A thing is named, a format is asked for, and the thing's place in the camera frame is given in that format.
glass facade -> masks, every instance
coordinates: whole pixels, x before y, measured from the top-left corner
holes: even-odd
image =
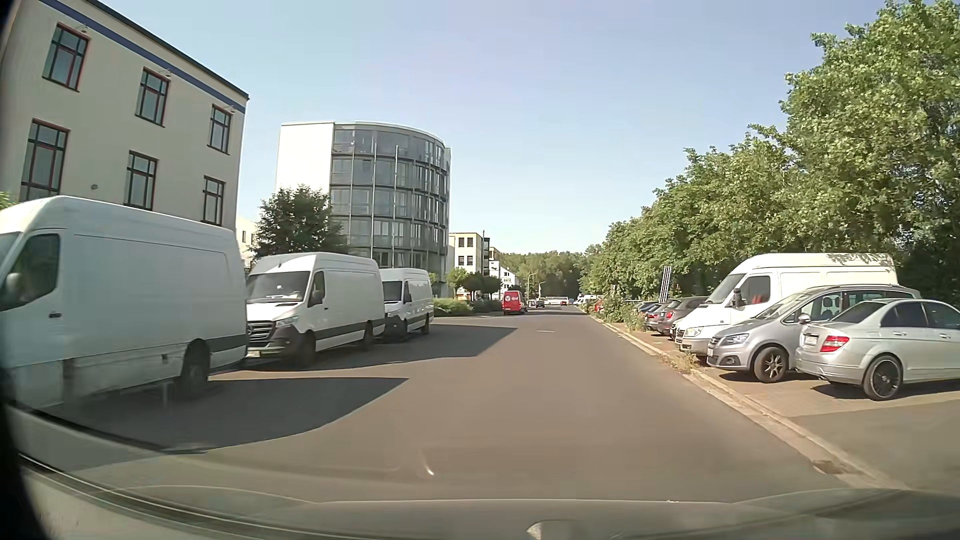
[[[436,138],[400,127],[337,124],[330,165],[334,221],[352,255],[381,268],[446,276],[450,159]]]

bush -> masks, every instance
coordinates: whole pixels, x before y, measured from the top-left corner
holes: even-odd
[[[433,308],[436,317],[465,317],[473,314],[470,304],[453,298],[434,298]]]

silver car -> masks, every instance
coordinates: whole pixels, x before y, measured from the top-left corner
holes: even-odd
[[[796,355],[799,371],[889,400],[909,382],[960,379],[960,311],[936,300],[870,300],[807,325]]]
[[[821,285],[784,297],[754,317],[719,331],[707,345],[707,365],[752,372],[762,382],[794,369],[803,321],[827,321],[848,307],[878,298],[920,298],[899,285]]]

street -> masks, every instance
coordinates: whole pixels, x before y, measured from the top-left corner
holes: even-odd
[[[55,465],[200,506],[215,498],[183,486],[307,501],[735,502],[842,485],[574,307],[435,323],[302,371],[223,374],[192,403],[143,392],[53,411],[157,448],[205,449],[63,452]]]

silver mercedes sedan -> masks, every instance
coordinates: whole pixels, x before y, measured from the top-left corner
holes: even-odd
[[[798,371],[889,400],[910,382],[960,379],[960,311],[936,300],[861,302],[807,324],[796,359]]]

